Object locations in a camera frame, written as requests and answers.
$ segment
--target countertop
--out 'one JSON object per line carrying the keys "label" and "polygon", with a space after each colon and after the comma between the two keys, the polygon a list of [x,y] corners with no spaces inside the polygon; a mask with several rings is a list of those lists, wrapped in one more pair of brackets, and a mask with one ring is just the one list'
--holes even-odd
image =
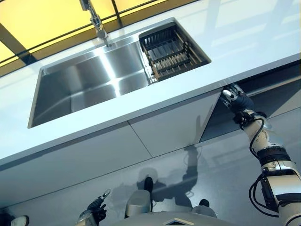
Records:
{"label": "countertop", "polygon": [[0,78],[0,165],[300,59],[299,0],[200,0],[109,36],[170,17],[210,64],[31,129],[27,125],[40,68],[101,41],[87,41]]}

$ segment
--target chrome faucet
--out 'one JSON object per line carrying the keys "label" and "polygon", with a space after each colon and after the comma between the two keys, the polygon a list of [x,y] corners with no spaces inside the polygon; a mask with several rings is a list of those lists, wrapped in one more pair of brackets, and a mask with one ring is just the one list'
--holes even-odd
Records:
{"label": "chrome faucet", "polygon": [[90,13],[91,13],[90,21],[96,29],[97,37],[102,39],[104,41],[104,43],[108,46],[108,41],[107,41],[108,34],[103,27],[103,24],[100,20],[99,15],[95,12],[95,9],[91,3],[91,0],[79,0],[79,1],[80,1],[82,9],[84,11],[87,11],[87,10],[90,11]]}

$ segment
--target gray floor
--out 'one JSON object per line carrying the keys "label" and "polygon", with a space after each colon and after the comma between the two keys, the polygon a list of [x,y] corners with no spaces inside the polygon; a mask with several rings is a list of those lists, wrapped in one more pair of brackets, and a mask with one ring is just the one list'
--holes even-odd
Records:
{"label": "gray floor", "polygon": [[[301,109],[274,117],[270,122],[301,170]],[[11,206],[8,211],[17,216],[28,215],[31,226],[73,226],[87,205],[110,188],[107,218],[100,224],[110,225],[123,218],[127,199],[149,175],[156,182],[155,211],[176,210],[175,204],[196,206],[206,198],[218,218],[245,226],[280,225],[278,219],[259,213],[249,202],[248,189],[260,174],[260,164],[249,153],[248,145],[247,136],[237,130]]]}

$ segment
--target sink basin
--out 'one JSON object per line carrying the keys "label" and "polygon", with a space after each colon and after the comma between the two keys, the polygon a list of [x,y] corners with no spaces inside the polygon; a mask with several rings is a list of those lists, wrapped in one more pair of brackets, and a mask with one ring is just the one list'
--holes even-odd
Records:
{"label": "sink basin", "polygon": [[209,62],[175,19],[162,21],[42,67],[28,128]]}
{"label": "sink basin", "polygon": [[128,38],[111,48],[42,68],[29,128],[149,85],[138,41]]}

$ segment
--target white cabinet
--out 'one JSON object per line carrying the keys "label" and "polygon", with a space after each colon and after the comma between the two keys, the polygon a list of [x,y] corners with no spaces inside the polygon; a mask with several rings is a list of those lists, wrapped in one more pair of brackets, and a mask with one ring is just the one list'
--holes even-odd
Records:
{"label": "white cabinet", "polygon": [[124,122],[1,171],[0,207],[54,192],[150,157],[130,125]]}
{"label": "white cabinet", "polygon": [[158,156],[198,143],[221,89],[129,121],[150,154]]}

